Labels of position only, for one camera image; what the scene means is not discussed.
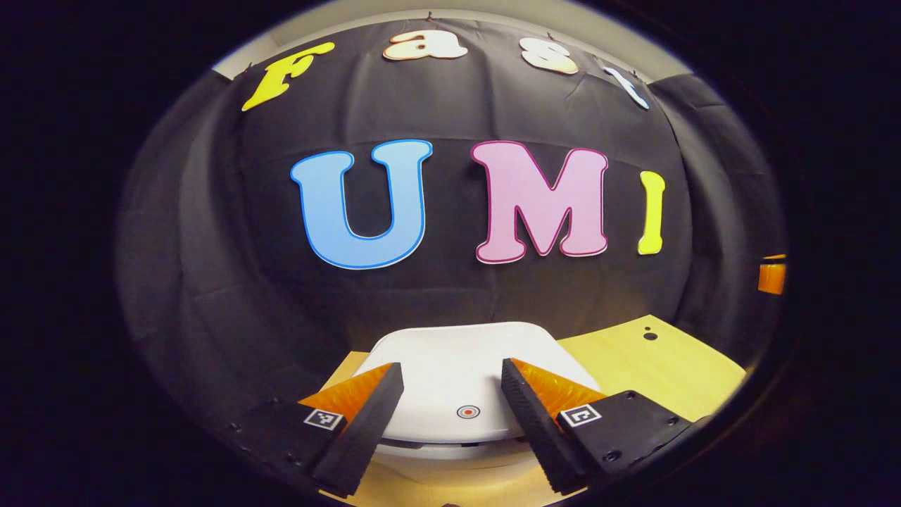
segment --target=letter m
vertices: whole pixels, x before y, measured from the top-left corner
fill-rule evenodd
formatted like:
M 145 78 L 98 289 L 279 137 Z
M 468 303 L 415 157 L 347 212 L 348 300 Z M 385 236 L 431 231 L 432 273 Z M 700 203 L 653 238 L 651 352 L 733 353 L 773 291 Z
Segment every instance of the letter m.
M 569 233 L 560 251 L 570 257 L 606 250 L 602 203 L 607 158 L 592 150 L 572 150 L 553 187 L 525 146 L 489 141 L 472 148 L 472 160 L 485 166 L 488 182 L 488 238 L 476 249 L 483 263 L 512 263 L 525 255 L 516 237 L 516 215 L 525 223 L 542 256 L 557 240 L 569 216 Z

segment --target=blue letter u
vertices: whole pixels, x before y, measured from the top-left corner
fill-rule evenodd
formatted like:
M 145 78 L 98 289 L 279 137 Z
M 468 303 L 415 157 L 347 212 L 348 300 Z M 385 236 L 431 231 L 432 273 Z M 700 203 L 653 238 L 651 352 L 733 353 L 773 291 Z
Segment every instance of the blue letter u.
M 430 155 L 432 144 L 415 139 L 382 143 L 372 150 L 372 160 L 387 169 L 391 198 L 391 227 L 375 237 L 354 234 L 347 222 L 344 173 L 353 167 L 353 155 L 327 152 L 296 163 L 291 180 L 300 186 L 306 237 L 316 255 L 340 268 L 368 270 L 412 254 L 425 233 L 423 161 Z

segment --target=black fabric backdrop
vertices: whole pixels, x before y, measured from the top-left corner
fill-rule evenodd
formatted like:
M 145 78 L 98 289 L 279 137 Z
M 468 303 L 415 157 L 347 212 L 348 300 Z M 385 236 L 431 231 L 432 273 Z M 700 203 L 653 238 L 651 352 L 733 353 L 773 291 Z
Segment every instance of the black fabric backdrop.
M 387 61 L 401 32 L 454 32 L 456 60 Z M 369 350 L 405 327 L 524 320 L 556 338 L 652 314 L 739 363 L 760 351 L 771 297 L 756 291 L 759 256 L 784 253 L 765 161 L 728 108 L 692 77 L 646 87 L 639 108 L 597 57 L 569 48 L 574 76 L 536 69 L 518 41 L 535 36 L 493 23 L 382 23 L 332 41 L 282 96 L 241 111 L 268 63 L 233 83 L 210 73 L 144 146 L 123 201 L 120 292 L 137 346 L 173 398 L 224 440 L 227 422 L 272 396 L 317 389 L 349 350 Z M 353 153 L 346 173 L 350 226 L 377 235 L 390 223 L 378 143 L 434 146 L 423 165 L 428 222 L 419 248 L 393 266 L 355 272 L 321 261 L 307 242 L 288 173 L 306 156 Z M 605 234 L 594 257 L 556 248 L 540 257 L 523 225 L 526 256 L 504 265 L 475 257 L 487 233 L 484 169 L 470 148 L 525 144 L 548 180 L 566 153 L 609 160 Z M 644 192 L 655 171 L 664 193 L 663 250 L 639 256 Z M 732 193 L 724 188 L 731 188 Z

